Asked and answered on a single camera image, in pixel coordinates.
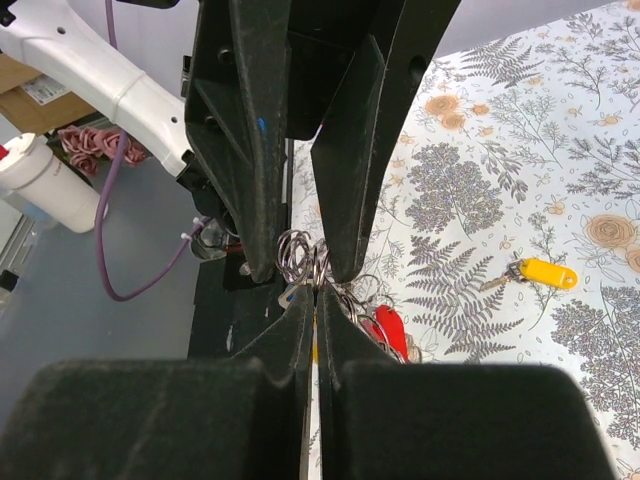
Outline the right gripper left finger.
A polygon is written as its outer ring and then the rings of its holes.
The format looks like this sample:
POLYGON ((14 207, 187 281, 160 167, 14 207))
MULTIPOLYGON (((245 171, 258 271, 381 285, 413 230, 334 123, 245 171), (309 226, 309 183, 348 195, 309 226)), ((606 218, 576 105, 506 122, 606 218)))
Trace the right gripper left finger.
POLYGON ((5 479, 303 479, 314 296, 226 360, 63 361, 1 437, 5 479))

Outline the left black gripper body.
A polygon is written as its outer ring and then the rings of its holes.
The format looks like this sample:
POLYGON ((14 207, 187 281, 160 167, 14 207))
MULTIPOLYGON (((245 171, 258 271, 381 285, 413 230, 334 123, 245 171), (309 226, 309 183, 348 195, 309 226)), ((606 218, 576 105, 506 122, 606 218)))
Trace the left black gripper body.
POLYGON ((197 122, 247 141, 273 118, 311 139, 356 52, 376 42, 383 96, 411 101, 456 1, 202 1, 197 20, 197 122))

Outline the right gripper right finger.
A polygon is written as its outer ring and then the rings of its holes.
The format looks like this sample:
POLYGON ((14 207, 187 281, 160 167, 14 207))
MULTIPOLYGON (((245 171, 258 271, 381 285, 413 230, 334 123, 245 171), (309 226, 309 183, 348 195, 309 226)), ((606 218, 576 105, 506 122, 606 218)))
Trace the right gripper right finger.
POLYGON ((326 479, 609 479, 574 381, 535 365, 402 364, 317 296, 326 479))

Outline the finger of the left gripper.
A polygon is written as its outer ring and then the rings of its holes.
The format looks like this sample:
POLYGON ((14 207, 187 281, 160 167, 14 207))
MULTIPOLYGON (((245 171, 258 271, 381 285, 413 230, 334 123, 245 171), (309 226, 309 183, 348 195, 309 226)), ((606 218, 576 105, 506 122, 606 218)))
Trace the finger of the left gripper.
POLYGON ((361 224, 383 70, 377 42, 367 35, 311 150, 324 239, 333 278, 339 283, 354 279, 362 268, 361 224))
POLYGON ((275 269, 289 12, 287 1, 200 2, 185 105, 187 138, 256 283, 275 269))

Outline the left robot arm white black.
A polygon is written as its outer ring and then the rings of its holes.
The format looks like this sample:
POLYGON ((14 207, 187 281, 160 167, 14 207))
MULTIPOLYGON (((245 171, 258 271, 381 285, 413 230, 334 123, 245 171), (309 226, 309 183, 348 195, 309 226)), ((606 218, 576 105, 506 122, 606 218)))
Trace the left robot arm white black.
POLYGON ((362 269, 383 177, 454 1, 203 1, 177 98, 65 1, 5 1, 1 50, 141 142, 273 274, 285 142, 308 140, 329 261, 362 269))

